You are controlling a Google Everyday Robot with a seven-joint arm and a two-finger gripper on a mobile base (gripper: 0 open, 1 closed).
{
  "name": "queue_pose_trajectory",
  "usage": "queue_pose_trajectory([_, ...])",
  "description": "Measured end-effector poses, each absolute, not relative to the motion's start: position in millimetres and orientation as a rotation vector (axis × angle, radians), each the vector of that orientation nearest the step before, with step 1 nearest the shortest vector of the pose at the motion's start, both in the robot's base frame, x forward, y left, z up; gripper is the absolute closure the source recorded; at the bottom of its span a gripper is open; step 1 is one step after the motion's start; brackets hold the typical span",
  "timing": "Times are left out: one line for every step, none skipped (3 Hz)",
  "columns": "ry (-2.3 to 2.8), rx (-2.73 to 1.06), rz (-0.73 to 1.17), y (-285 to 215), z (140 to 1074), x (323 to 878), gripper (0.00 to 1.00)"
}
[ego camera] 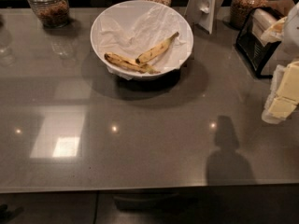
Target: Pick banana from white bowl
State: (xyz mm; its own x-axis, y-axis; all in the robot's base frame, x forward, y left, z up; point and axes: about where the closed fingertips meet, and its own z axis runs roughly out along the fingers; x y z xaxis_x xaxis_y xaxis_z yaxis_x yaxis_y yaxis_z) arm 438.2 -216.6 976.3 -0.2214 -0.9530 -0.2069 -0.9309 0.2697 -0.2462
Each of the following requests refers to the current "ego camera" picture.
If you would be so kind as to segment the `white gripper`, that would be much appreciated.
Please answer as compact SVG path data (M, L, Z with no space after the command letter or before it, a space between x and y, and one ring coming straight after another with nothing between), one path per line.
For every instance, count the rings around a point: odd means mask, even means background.
M269 124L279 124L295 110L295 102L299 102L299 62L289 63L286 68L279 64L272 76L262 120Z

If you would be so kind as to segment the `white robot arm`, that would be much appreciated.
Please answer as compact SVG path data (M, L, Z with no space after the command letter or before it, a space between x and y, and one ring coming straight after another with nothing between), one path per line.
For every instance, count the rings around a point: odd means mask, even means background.
M274 71L270 93L264 104L262 120L279 124L299 104L299 3L262 35L266 41L280 39L283 50L293 57L286 66L278 65Z

